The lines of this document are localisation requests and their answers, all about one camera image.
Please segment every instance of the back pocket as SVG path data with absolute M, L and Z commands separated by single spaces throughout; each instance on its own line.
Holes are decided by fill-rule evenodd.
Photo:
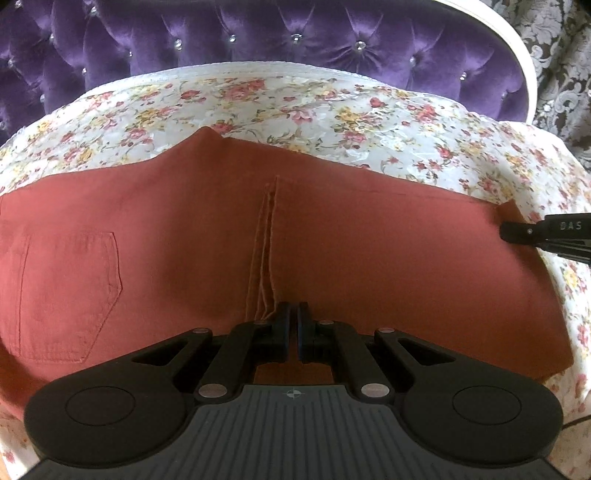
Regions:
M 83 362 L 121 293 L 113 234 L 0 222 L 0 265 L 0 334 L 9 351 Z

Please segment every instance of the damask wallpaper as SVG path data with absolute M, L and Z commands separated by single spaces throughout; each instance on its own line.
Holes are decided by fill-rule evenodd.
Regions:
M 591 172 L 591 0 L 482 1 L 517 30 L 534 60 L 534 124 L 560 137 Z

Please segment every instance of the pocket stitching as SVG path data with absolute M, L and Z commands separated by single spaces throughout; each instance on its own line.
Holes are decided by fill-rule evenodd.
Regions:
M 83 352 L 83 356 L 80 358 L 76 358 L 74 360 L 68 358 L 67 354 L 58 353 L 56 356 L 62 356 L 62 358 L 44 358 L 44 355 L 24 355 L 22 354 L 21 349 L 21 300 L 22 300 L 22 285 L 24 279 L 24 262 L 23 266 L 21 267 L 20 272 L 20 288 L 18 291 L 18 356 L 24 360 L 32 360 L 32 361 L 41 361 L 44 363 L 51 363 L 51 364 L 80 364 L 84 363 L 85 360 L 88 359 L 92 349 L 95 346 L 96 340 L 100 335 L 109 315 L 111 314 L 111 310 L 115 306 L 119 296 L 121 295 L 122 286 L 121 286 L 121 278 L 119 276 L 119 255 L 118 249 L 116 246 L 115 236 L 113 233 L 107 232 L 88 232 L 88 231 L 78 231 L 76 232 L 79 235 L 82 234 L 92 234 L 98 239 L 102 244 L 102 247 L 106 249 L 107 253 L 107 265 L 106 265 L 106 273 L 107 273 L 107 282 L 109 286 L 109 293 L 108 298 L 100 312 L 97 312 L 97 315 L 94 317 L 98 320 L 94 322 L 94 325 L 98 325 L 97 331 L 92 337 L 89 339 L 88 347 L 86 351 Z M 29 246 L 30 246 L 31 235 L 27 235 L 27 254 L 23 255 L 23 258 L 28 256 Z

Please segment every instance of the purple tufted headboard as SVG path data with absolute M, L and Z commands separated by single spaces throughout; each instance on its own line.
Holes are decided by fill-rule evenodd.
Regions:
M 357 72 L 498 120 L 528 112 L 509 46 L 434 0 L 14 0 L 0 11 L 0 145 L 98 85 L 250 60 Z

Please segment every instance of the pink rose print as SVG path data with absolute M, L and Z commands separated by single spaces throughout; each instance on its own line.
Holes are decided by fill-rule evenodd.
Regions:
M 548 166 L 548 160 L 546 160 L 546 156 L 537 148 L 535 150 L 530 149 L 530 153 L 533 154 L 533 156 L 535 156 L 535 159 L 538 161 L 540 165 L 542 165 L 543 167 Z
M 61 143 L 67 142 L 69 139 L 71 139 L 74 136 L 74 132 L 68 132 L 66 133 L 60 140 Z
M 482 180 L 481 185 L 485 192 L 496 193 L 495 183 L 490 178 Z
M 4 452 L 2 456 L 6 459 L 8 463 L 14 463 L 14 454 L 10 450 Z
M 262 88 L 265 88 L 265 80 L 263 79 L 257 79 L 257 80 L 251 80 L 250 82 L 247 83 L 248 85 L 248 89 L 252 90 L 253 92 L 257 92 Z
M 232 130 L 234 130 L 234 126 L 231 124 L 227 124 L 224 120 L 219 120 L 215 122 L 211 126 L 211 128 L 220 135 L 230 133 Z
M 436 116 L 437 112 L 433 108 L 433 105 L 425 105 L 417 114 L 417 120 L 423 123 L 429 123 L 433 122 Z
M 442 147 L 441 145 L 437 145 L 436 148 L 439 152 L 439 156 L 444 160 L 451 160 L 453 158 L 454 155 L 449 148 Z
M 303 123 L 311 123 L 313 116 L 314 116 L 314 113 L 310 112 L 309 110 L 295 110 L 292 112 L 291 119 L 297 125 L 301 125 Z
M 501 131 L 505 133 L 505 135 L 509 135 L 511 138 L 515 138 L 515 135 L 513 134 L 513 131 L 510 127 L 506 125 L 501 125 Z
M 353 132 L 351 130 L 347 130 L 345 132 L 345 139 L 357 143 L 361 143 L 362 141 L 367 140 L 365 135 L 360 134 L 358 132 Z
M 434 160 L 429 160 L 429 168 L 431 170 L 437 170 L 437 171 L 442 171 L 442 169 L 443 169 L 441 167 L 441 165 Z
M 585 348 L 587 348 L 588 343 L 589 343 L 589 337 L 587 336 L 587 330 L 585 329 L 585 326 L 579 325 L 577 330 L 579 331 L 579 334 L 577 335 L 577 340 L 579 340 L 581 345 L 583 345 Z
M 224 92 L 226 100 L 244 100 L 250 95 L 250 90 L 247 85 L 235 85 Z
M 187 90 L 186 92 L 181 93 L 181 98 L 183 100 L 190 100 L 198 95 L 201 95 L 201 90 Z
M 160 110 L 158 110 L 158 116 L 160 118 L 162 117 L 166 117 L 169 114 L 171 114 L 172 112 L 174 112 L 174 108 L 171 106 L 165 106 L 164 108 L 161 108 Z
M 64 155 L 64 160 L 65 161 L 70 161 L 72 158 L 74 158 L 76 155 L 78 155 L 78 153 L 80 152 L 80 150 L 81 150 L 80 148 L 72 147 Z
M 148 133 L 146 131 L 145 128 L 132 128 L 127 135 L 129 136 L 130 139 L 132 140 L 139 140 L 140 138 L 142 138 L 146 133 Z
M 372 99 L 370 99 L 369 104 L 373 107 L 373 108 L 378 108 L 381 106 L 386 105 L 385 103 L 383 103 L 383 101 L 381 101 L 379 98 L 377 97 L 373 97 Z
M 587 384 L 587 375 L 579 374 L 577 377 L 577 384 L 574 387 L 574 392 L 577 398 L 579 398 L 583 394 L 583 390 L 585 385 Z

